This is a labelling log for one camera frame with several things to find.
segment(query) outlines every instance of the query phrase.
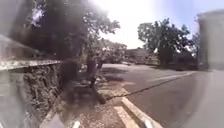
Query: building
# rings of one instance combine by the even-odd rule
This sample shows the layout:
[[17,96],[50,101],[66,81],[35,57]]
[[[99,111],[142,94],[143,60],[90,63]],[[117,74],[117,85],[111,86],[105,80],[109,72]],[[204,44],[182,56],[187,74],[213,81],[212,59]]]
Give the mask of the building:
[[224,69],[223,21],[224,10],[217,10],[198,15],[201,36],[199,64],[203,67]]

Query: tree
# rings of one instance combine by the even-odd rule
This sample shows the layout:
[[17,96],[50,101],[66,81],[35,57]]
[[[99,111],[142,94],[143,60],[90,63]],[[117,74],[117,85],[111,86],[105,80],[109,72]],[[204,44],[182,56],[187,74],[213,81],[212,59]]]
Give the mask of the tree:
[[169,19],[154,23],[142,23],[138,27],[139,39],[149,52],[158,50],[161,65],[167,65],[173,60],[174,53],[186,50],[185,46],[192,42],[187,38],[190,31],[185,25],[181,29],[170,24]]
[[26,23],[24,44],[55,55],[58,59],[80,56],[99,38],[99,32],[119,28],[107,13],[89,0],[33,0]]

